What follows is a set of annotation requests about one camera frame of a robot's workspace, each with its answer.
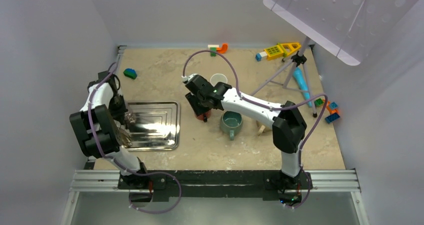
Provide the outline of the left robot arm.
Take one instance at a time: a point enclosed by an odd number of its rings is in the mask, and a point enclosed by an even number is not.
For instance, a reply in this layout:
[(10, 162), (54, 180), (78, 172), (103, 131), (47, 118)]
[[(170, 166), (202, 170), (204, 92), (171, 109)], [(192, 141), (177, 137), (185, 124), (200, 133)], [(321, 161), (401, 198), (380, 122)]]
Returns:
[(124, 146), (124, 130), (128, 111), (116, 76), (109, 71), (98, 73), (89, 83), (84, 106), (69, 116), (81, 151), (87, 157), (103, 158), (120, 171), (119, 188), (142, 190), (149, 184), (145, 165)]

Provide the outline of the pink mug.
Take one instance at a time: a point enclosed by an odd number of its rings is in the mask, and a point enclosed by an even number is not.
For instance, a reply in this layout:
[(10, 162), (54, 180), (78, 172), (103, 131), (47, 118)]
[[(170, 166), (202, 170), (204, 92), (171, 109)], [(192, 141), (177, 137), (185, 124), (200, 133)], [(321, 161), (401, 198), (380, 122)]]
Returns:
[(215, 86), (218, 83), (227, 83), (228, 82), (228, 78), (222, 74), (222, 73), (215, 73), (210, 77), (210, 83)]

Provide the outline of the light blue cone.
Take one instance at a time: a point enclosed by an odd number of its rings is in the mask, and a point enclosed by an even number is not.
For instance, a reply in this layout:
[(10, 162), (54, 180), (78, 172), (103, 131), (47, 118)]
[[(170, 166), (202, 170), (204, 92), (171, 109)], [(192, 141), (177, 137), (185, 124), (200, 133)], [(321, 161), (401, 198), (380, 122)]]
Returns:
[(302, 95), (304, 99), (309, 100), (310, 99), (310, 94), (308, 92), (309, 89), (308, 89), (306, 80), (303, 76), (302, 70), (299, 67), (296, 67), (292, 76), (295, 79), (299, 89), (303, 91)]

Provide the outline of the aluminium frame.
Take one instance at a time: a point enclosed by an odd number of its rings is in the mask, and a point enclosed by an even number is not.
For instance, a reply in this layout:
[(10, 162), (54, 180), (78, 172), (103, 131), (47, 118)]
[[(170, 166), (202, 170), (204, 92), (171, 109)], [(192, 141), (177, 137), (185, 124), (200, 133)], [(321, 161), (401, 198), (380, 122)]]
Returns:
[[(312, 192), (347, 192), (353, 200), (354, 211), (360, 225), (368, 225), (361, 196), (360, 183), (355, 170), (311, 170)], [(70, 225), (81, 192), (118, 192), (118, 170), (76, 170), (74, 172), (62, 225)]]

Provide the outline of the beige round mug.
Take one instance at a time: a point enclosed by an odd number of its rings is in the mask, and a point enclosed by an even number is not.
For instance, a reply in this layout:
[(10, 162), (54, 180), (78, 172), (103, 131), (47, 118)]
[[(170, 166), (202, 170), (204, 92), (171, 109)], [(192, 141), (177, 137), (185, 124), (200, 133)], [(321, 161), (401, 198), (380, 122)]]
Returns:
[(256, 126), (258, 128), (257, 136), (260, 136), (263, 133), (267, 133), (267, 132), (271, 132), (272, 131), (272, 128), (271, 127), (266, 126), (265, 124), (259, 122), (258, 120), (256, 120), (255, 122), (256, 122)]

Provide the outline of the blue green toy block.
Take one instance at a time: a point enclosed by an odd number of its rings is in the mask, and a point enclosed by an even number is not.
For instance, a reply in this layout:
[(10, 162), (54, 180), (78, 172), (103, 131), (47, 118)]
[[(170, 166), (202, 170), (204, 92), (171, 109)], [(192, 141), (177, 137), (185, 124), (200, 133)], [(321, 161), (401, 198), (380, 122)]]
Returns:
[(135, 79), (138, 77), (137, 72), (136, 72), (134, 69), (132, 69), (132, 68), (126, 68), (126, 69), (123, 71), (123, 75), (124, 75), (125, 77), (127, 77), (127, 78), (132, 79), (132, 80), (135, 80)]

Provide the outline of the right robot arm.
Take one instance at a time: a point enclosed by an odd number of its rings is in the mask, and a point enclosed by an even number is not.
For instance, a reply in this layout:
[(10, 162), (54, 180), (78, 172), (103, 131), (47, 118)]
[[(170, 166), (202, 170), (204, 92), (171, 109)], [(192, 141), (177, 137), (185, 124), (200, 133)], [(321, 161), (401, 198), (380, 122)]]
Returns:
[(196, 73), (182, 77), (182, 82), (189, 90), (186, 98), (196, 115), (211, 109), (235, 112), (270, 128), (273, 144), (281, 152), (282, 185), (292, 189), (300, 183), (300, 144), (307, 124), (293, 102), (280, 104), (261, 100), (238, 93), (236, 88), (223, 82), (212, 85)]

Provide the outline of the mauve mug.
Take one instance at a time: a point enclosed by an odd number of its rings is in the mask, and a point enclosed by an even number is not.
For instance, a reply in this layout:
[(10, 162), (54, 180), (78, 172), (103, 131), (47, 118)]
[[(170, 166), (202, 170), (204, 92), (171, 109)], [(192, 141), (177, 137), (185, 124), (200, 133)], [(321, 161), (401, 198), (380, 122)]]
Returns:
[(129, 125), (133, 125), (135, 123), (136, 123), (136, 118), (134, 116), (134, 113), (130, 112), (130, 111), (126, 111), (124, 113), (124, 124), (126, 126), (129, 126)]

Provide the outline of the teal speckled mug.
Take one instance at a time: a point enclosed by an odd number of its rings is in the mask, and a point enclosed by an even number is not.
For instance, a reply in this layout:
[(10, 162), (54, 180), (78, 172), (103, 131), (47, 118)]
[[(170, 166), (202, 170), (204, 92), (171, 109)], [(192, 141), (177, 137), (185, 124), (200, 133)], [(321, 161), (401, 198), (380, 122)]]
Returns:
[(243, 117), (234, 111), (225, 111), (220, 118), (219, 128), (228, 135), (230, 141), (234, 141), (237, 134), (243, 128)]

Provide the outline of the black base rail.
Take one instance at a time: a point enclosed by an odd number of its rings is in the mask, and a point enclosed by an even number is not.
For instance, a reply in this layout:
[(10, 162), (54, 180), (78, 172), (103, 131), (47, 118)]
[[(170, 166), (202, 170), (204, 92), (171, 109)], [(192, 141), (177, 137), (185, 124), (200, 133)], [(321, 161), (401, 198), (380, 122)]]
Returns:
[(302, 191), (313, 188), (310, 175), (289, 177), (280, 170), (153, 170), (142, 188), (117, 189), (141, 193), (154, 202), (170, 198), (260, 198), (299, 203)]

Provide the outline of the tripod stand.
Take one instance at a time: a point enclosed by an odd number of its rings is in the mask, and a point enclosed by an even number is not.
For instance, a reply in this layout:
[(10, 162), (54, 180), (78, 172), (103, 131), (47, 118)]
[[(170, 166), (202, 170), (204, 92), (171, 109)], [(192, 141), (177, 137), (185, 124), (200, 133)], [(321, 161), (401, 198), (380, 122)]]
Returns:
[[(313, 93), (311, 91), (311, 83), (310, 83), (310, 79), (308, 77), (308, 68), (306, 66), (307, 58), (304, 55), (306, 49), (309, 47), (310, 41), (311, 41), (311, 39), (307, 36), (304, 39), (304, 41), (301, 43), (301, 48), (296, 53), (294, 53), (294, 54), (292, 54), (292, 55), (290, 55), (286, 58), (280, 57), (281, 61), (284, 62), (284, 65), (281, 68), (279, 68), (277, 70), (277, 72), (275, 72), (271, 77), (269, 77), (267, 80), (265, 80), (265, 82), (263, 82), (258, 88), (256, 88), (250, 95), (251, 96), (255, 95), (257, 92), (259, 92), (263, 87), (265, 87), (269, 83), (279, 85), (285, 90), (292, 90), (292, 91), (297, 91), (297, 92), (302, 93), (303, 90), (299, 89), (299, 87), (298, 87), (298, 85), (297, 85), (297, 83), (296, 83), (296, 81), (293, 77), (293, 73), (295, 71), (295, 68), (299, 67), (301, 69), (302, 73), (303, 73), (303, 77), (306, 80), (309, 96), (310, 96), (310, 98), (312, 98)], [(289, 68), (289, 72), (288, 72), (284, 82), (279, 83), (279, 82), (274, 81), (274, 78), (276, 78), (286, 68)]]

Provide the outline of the brown striped mug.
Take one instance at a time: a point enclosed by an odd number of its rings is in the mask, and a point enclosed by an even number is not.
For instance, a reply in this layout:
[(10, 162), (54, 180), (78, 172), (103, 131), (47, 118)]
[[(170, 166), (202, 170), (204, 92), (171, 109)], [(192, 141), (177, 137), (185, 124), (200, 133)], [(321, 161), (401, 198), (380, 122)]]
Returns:
[(122, 128), (119, 128), (119, 132), (122, 138), (123, 146), (125, 148), (131, 148), (132, 147), (131, 135), (125, 129), (122, 129)]

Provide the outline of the yellow toy block structure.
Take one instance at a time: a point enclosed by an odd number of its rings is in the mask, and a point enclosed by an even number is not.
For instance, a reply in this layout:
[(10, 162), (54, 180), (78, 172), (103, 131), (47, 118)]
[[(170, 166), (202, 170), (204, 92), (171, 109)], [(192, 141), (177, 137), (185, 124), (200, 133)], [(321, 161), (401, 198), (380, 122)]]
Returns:
[(277, 43), (274, 46), (265, 48), (264, 51), (267, 54), (266, 59), (270, 61), (278, 58), (287, 58), (295, 54), (301, 47), (302, 45), (299, 42)]

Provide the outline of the red mug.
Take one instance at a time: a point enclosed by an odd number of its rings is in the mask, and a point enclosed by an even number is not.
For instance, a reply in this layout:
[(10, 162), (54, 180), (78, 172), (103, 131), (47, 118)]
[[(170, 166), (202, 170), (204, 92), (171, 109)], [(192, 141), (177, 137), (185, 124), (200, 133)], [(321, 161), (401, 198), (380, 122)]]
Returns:
[(211, 117), (211, 114), (212, 114), (212, 111), (209, 110), (209, 111), (207, 111), (205, 113), (202, 113), (202, 114), (198, 115), (196, 118), (198, 120), (204, 122), (204, 123), (207, 123), (208, 122), (208, 119)]

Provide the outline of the orange elbow toy piece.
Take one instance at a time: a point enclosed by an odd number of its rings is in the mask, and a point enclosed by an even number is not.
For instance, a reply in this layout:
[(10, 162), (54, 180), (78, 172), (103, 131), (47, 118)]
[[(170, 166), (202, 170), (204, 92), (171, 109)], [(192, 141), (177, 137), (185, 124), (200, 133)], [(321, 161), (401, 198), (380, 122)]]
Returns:
[(219, 46), (216, 49), (216, 51), (220, 54), (225, 54), (228, 50), (228, 47), (229, 47), (228, 43), (223, 43), (221, 46)]

